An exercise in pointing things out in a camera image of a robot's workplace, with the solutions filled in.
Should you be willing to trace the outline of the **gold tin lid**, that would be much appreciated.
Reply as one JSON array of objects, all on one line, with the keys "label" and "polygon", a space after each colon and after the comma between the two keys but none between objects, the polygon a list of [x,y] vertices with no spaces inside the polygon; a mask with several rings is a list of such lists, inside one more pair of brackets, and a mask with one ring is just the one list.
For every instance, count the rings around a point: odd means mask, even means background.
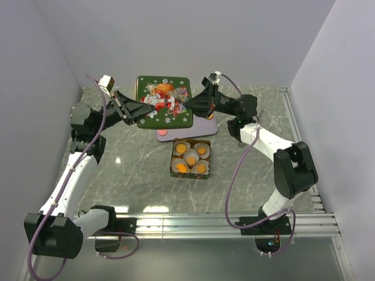
[{"label": "gold tin lid", "polygon": [[138,76],[135,100],[155,109],[142,117],[137,125],[141,129],[185,129],[193,126],[192,111],[184,102],[192,98],[187,77]]}]

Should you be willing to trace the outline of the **green gold cookie tin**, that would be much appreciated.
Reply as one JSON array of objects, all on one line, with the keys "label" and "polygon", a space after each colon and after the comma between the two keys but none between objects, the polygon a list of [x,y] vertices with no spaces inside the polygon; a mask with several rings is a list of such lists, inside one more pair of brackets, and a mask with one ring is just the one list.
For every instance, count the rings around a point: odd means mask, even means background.
[{"label": "green gold cookie tin", "polygon": [[207,180],[210,174],[211,143],[208,140],[175,139],[169,171],[171,177]]}]

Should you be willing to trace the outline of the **orange flower cookie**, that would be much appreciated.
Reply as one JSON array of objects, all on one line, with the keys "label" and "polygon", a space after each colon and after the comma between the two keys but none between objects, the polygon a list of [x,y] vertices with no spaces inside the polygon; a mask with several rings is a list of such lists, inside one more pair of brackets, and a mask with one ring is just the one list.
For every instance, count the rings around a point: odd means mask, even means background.
[{"label": "orange flower cookie", "polygon": [[204,164],[198,164],[196,167],[196,172],[200,174],[204,174],[207,171],[206,165]]}]

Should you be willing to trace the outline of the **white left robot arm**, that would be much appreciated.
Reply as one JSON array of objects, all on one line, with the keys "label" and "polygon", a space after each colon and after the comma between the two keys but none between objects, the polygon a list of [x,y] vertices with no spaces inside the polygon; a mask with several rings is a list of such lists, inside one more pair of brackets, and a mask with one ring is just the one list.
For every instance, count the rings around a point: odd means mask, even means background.
[{"label": "white left robot arm", "polygon": [[104,153],[106,139],[101,132],[119,122],[133,125],[154,109],[155,106],[134,101],[119,91],[113,92],[110,101],[99,110],[83,102],[71,107],[71,147],[66,168],[39,212],[29,213],[24,220],[30,253],[74,259],[91,235],[118,231],[114,207],[95,205],[79,218],[74,218],[74,212]]}]

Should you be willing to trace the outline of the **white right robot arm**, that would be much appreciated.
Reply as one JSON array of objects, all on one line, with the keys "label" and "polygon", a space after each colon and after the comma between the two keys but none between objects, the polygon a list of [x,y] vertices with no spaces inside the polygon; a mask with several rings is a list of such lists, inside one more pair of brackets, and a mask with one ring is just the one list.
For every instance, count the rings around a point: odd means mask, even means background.
[{"label": "white right robot arm", "polygon": [[219,91],[222,74],[215,72],[202,80],[203,91],[184,103],[199,117],[215,112],[233,116],[227,123],[229,134],[249,149],[257,149],[273,163],[275,190],[260,207],[258,226],[265,234],[278,228],[278,219],[289,212],[294,201],[318,182],[318,173],[309,146],[292,142],[268,131],[260,124],[257,97],[240,94],[231,98]]}]

